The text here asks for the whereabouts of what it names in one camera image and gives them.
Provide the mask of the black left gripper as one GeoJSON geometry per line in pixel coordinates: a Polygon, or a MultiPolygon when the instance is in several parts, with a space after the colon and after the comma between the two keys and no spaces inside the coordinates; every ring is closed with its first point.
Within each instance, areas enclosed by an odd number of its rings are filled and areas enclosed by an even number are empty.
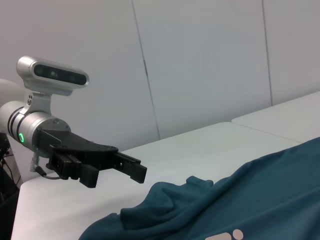
{"type": "Polygon", "coordinates": [[[147,168],[141,161],[118,152],[113,146],[86,140],[70,131],[41,129],[37,133],[37,148],[48,155],[48,166],[61,179],[78,180],[87,188],[97,186],[101,161],[114,157],[114,169],[143,184],[147,168]]]}

